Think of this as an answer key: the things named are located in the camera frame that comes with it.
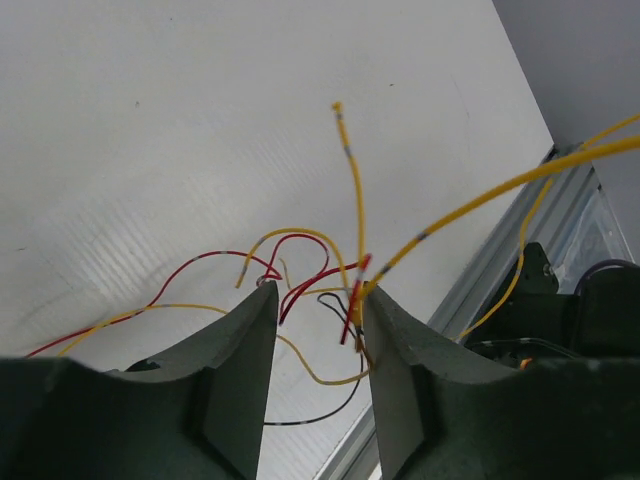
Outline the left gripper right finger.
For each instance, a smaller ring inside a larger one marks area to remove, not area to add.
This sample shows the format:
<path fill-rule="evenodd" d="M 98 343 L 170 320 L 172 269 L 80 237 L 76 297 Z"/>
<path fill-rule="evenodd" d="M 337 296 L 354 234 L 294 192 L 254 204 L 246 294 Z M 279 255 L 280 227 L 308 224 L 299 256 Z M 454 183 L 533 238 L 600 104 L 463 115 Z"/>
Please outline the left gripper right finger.
<path fill-rule="evenodd" d="M 375 288 L 364 313 L 386 479 L 635 479 L 639 363 L 518 370 L 445 338 Z"/>

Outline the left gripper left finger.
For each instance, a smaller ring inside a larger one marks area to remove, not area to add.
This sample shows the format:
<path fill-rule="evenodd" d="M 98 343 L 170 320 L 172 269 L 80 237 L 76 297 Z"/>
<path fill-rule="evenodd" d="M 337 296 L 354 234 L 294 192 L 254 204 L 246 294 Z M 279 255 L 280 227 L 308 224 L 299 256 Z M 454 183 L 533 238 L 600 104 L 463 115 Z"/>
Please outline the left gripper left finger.
<path fill-rule="evenodd" d="M 5 479 L 253 479 L 278 289 L 125 371 L 67 358 L 1 362 Z"/>

